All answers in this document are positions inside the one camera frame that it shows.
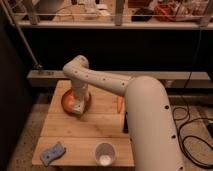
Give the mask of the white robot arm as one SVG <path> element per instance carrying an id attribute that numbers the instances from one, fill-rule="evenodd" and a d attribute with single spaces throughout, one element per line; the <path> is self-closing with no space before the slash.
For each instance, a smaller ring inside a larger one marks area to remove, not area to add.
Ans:
<path id="1" fill-rule="evenodd" d="M 71 80 L 74 114 L 83 114 L 88 87 L 122 96 L 131 138 L 135 171 L 185 171 L 170 102 L 163 84 L 151 76 L 131 77 L 89 68 L 82 55 L 64 65 Z"/>

